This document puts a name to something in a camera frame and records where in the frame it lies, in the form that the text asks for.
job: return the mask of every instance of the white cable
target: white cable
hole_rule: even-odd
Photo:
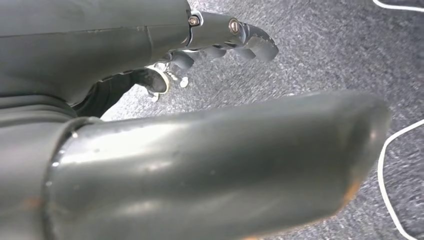
[[[399,5],[389,5],[382,3],[379,0],[372,0],[377,6],[382,7],[384,9],[393,9],[393,10],[406,10],[406,11],[416,11],[416,12],[422,12],[424,13],[423,7],[417,7],[417,6],[399,6]]]
[[[396,226],[397,230],[400,232],[402,236],[404,236],[408,240],[417,240],[416,238],[409,235],[407,232],[405,232],[404,228],[402,227],[401,222],[398,219],[398,216],[396,216],[395,210],[392,207],[392,204],[390,203],[389,196],[387,195],[386,187],[384,184],[384,178],[383,178],[383,167],[384,167],[384,158],[386,155],[386,148],[387,146],[395,140],[400,135],[407,133],[421,125],[424,124],[424,119],[421,121],[418,121],[410,126],[405,127],[404,129],[396,132],[395,134],[391,135],[383,145],[383,149],[381,150],[380,157],[378,158],[378,166],[377,166],[377,178],[378,178],[378,185],[380,186],[381,196],[383,197],[384,204],[388,210],[388,213],[390,214],[391,219],[394,222],[394,225]]]

